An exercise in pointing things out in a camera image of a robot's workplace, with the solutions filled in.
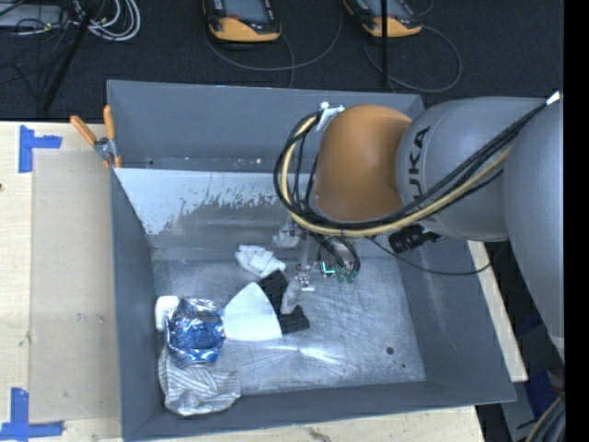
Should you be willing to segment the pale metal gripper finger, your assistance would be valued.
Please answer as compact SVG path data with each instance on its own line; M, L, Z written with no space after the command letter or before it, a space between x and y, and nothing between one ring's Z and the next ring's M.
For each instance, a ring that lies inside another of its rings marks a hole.
M273 236L273 244L276 248L295 248L299 243L299 228L292 224L283 225Z
M307 274L297 274L290 278L283 293L280 311L282 314L291 314L299 305L300 299L304 293L315 291L315 287L310 282Z

